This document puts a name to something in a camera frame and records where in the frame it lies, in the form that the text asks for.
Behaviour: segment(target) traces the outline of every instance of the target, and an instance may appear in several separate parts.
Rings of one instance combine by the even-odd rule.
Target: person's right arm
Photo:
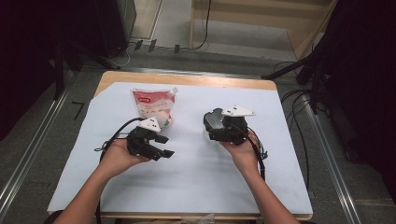
[[[252,133],[249,137],[257,145],[257,141]],[[300,223],[275,196],[260,176],[257,167],[258,161],[249,141],[246,141],[240,146],[234,146],[224,142],[221,142],[221,144],[230,152],[236,168],[238,168],[245,178],[262,214],[263,223]]]

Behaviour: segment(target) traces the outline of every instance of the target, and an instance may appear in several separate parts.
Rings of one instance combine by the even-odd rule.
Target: red label
[[[142,102],[142,103],[149,103],[150,102],[150,99],[146,98],[146,97],[139,97],[138,100],[139,100],[139,102]]]

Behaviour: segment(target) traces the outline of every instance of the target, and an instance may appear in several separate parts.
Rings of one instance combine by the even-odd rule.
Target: metal strip on floor
[[[306,107],[305,110],[311,121],[312,127],[314,128],[319,146],[322,149],[324,160],[329,169],[330,177],[334,183],[340,203],[343,206],[344,212],[346,214],[347,222],[349,224],[360,224],[361,219],[359,217],[358,211],[356,210],[356,206],[353,202],[352,196],[349,193],[347,184],[344,181],[334,155],[332,154],[332,147],[327,141],[326,135],[318,119],[318,115],[315,115],[309,106]]]
[[[30,167],[34,162],[35,156],[46,139],[47,133],[49,132],[53,121],[55,121],[59,111],[62,108],[62,105],[64,104],[64,100],[67,96],[70,86],[76,79],[71,71],[69,71],[67,75],[70,76],[70,80],[66,83],[64,91],[62,92],[59,99],[54,101],[50,106],[49,111],[47,112],[43,121],[40,123],[34,137],[32,138],[29,146],[26,148],[20,162],[18,163],[18,166],[15,168],[11,178],[8,180],[6,186],[3,188],[0,194],[0,223],[2,223],[4,217],[6,216],[7,210],[11,206],[12,201],[21,187],[23,179],[26,177]]]

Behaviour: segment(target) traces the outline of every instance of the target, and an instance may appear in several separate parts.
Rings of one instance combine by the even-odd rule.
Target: snack pouch
[[[147,91],[131,88],[140,118],[155,117],[160,128],[172,123],[171,110],[175,103],[177,88],[170,91]]]

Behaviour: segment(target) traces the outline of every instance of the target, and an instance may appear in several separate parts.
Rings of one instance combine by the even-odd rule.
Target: white sheet
[[[266,182],[293,214],[312,214],[304,180],[276,91],[183,85],[114,83],[92,99],[77,142],[49,204],[64,209],[98,164],[93,151],[127,120],[137,117],[132,87],[146,90],[178,88],[171,112],[174,123],[161,131],[174,150],[170,159],[138,164],[113,178],[102,195],[102,212],[249,213],[258,214],[248,186],[231,156],[203,136],[203,117],[213,109],[241,105],[256,112],[247,124],[268,150]],[[124,131],[135,127],[129,125]]]

